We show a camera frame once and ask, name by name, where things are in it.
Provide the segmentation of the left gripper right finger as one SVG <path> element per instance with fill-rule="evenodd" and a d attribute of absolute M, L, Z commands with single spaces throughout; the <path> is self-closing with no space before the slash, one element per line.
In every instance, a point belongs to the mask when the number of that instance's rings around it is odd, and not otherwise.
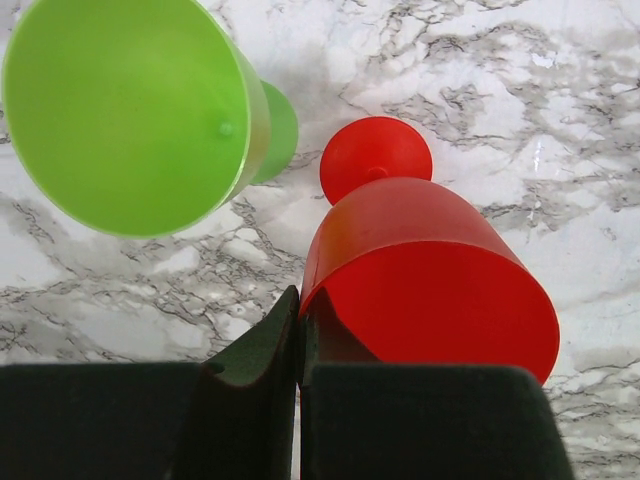
<path fill-rule="evenodd" d="M 305 479 L 570 479 L 548 399 L 514 367 L 384 363 L 318 292 L 301 321 Z"/>

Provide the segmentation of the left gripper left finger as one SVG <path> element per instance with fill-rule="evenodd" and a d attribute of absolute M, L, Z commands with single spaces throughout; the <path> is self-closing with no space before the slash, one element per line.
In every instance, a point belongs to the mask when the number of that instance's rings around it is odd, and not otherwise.
<path fill-rule="evenodd" d="M 203 362 L 1 370 L 5 479 L 286 479 L 299 294 Z"/>

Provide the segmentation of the red plastic wine glass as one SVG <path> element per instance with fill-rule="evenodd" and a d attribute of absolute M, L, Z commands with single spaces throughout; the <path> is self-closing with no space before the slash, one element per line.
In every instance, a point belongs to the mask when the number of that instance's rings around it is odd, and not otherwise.
<path fill-rule="evenodd" d="M 470 203 L 432 179 L 424 138 L 374 116 L 320 162 L 330 210 L 311 242 L 301 305 L 326 292 L 379 360 L 516 366 L 545 382 L 560 327 L 534 276 Z"/>

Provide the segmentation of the green wine glass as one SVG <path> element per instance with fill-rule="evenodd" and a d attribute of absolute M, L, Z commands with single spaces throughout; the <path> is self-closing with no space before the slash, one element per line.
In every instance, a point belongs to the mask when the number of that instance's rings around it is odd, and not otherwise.
<path fill-rule="evenodd" d="M 292 160 L 298 121 L 197 2 L 36 1 L 4 57 L 14 149 L 102 232 L 190 227 Z"/>

